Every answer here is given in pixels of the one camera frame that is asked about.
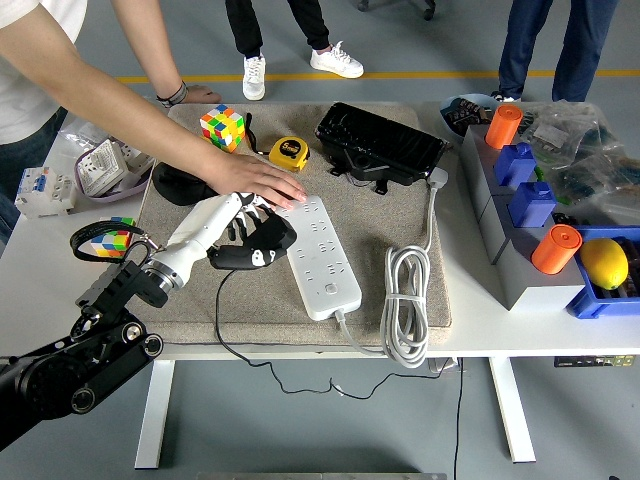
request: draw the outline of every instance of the white table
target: white table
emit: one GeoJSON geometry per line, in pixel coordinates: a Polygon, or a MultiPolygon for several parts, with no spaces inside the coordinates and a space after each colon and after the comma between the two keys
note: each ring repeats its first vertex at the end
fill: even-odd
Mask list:
{"type": "MultiPolygon", "coordinates": [[[[438,105],[419,108],[423,129],[436,132],[438,105]]],[[[69,174],[79,154],[58,140],[46,164],[57,173],[69,174]]],[[[436,199],[436,216],[453,323],[447,340],[433,346],[430,356],[489,358],[512,460],[535,461],[509,358],[638,355],[639,319],[579,320],[566,311],[535,315],[507,311],[498,300],[502,299],[499,278],[487,260],[458,158],[449,153],[439,166],[449,173],[448,184],[436,199]]],[[[69,216],[19,220],[0,260],[0,276],[5,279],[0,287],[0,355],[22,355],[68,335],[79,316],[75,299],[105,269],[103,264],[73,257],[69,237],[100,217],[137,217],[141,201],[141,195],[113,204],[84,200],[69,216]]],[[[237,350],[252,359],[361,357],[349,347],[319,351],[318,347],[246,345],[237,350]]],[[[232,358],[220,345],[165,345],[154,362],[136,468],[158,466],[175,361],[232,358]]]]}

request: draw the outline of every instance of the person's leg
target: person's leg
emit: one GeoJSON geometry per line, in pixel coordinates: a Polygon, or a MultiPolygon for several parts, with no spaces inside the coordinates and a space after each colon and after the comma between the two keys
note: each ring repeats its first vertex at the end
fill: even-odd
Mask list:
{"type": "Polygon", "coordinates": [[[316,51],[330,47],[329,30],[322,18],[318,0],[288,0],[289,7],[300,30],[307,37],[307,44],[316,51]]]}
{"type": "Polygon", "coordinates": [[[67,111],[60,108],[36,133],[19,142],[0,145],[0,240],[6,245],[20,212],[14,205],[25,168],[44,163],[67,111]]]}
{"type": "Polygon", "coordinates": [[[245,58],[258,57],[262,33],[251,0],[225,0],[225,6],[238,52],[245,58]]]}
{"type": "Polygon", "coordinates": [[[522,96],[536,37],[547,20],[552,3],[553,0],[513,1],[498,69],[503,96],[514,99],[522,96]]]}
{"type": "Polygon", "coordinates": [[[318,0],[287,0],[296,22],[313,49],[310,65],[316,70],[332,72],[345,78],[358,78],[364,73],[360,62],[342,50],[342,42],[331,45],[329,30],[322,18],[318,0]]]}
{"type": "Polygon", "coordinates": [[[262,100],[267,62],[260,53],[262,33],[251,0],[225,0],[227,18],[236,42],[244,55],[242,93],[247,100],[262,100]]]}
{"type": "Polygon", "coordinates": [[[553,101],[585,101],[618,1],[571,0],[571,14],[553,82],[553,101]]]}

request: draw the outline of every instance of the table leg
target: table leg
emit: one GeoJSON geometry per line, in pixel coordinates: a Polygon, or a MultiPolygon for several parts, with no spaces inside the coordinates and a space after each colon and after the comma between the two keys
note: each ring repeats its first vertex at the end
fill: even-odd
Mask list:
{"type": "Polygon", "coordinates": [[[522,401],[511,367],[511,360],[509,357],[491,357],[489,364],[509,442],[511,460],[514,463],[535,462],[536,456],[533,452],[527,420],[524,418],[522,401]]]}
{"type": "Polygon", "coordinates": [[[142,419],[135,468],[158,468],[175,360],[155,360],[142,419]]]}

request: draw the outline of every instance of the orange cup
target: orange cup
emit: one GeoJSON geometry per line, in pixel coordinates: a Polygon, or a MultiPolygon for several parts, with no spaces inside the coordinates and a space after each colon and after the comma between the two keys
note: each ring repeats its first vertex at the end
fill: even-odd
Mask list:
{"type": "Polygon", "coordinates": [[[582,235],[570,225],[554,225],[531,255],[531,263],[547,275],[555,275],[582,246],[582,235]]]}
{"type": "Polygon", "coordinates": [[[516,136],[518,125],[522,120],[522,110],[515,105],[500,105],[493,115],[489,131],[484,138],[487,145],[497,150],[505,145],[511,145],[516,136]]]}

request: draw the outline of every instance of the yellow floor line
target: yellow floor line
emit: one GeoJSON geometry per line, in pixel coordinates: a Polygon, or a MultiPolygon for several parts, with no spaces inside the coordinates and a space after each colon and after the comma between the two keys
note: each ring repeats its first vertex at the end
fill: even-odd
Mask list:
{"type": "MultiPolygon", "coordinates": [[[[553,77],[553,70],[530,70],[530,77],[553,77]]],[[[640,77],[640,70],[598,70],[598,77],[640,77]]],[[[359,80],[445,80],[453,78],[497,78],[495,71],[467,71],[467,72],[372,72],[365,73],[359,80]]],[[[183,75],[185,82],[223,83],[242,81],[242,75],[183,75]]],[[[144,76],[116,77],[122,83],[149,83],[144,76]]],[[[332,73],[268,73],[266,80],[272,82],[284,81],[315,81],[342,80],[342,77],[332,73]]]]}

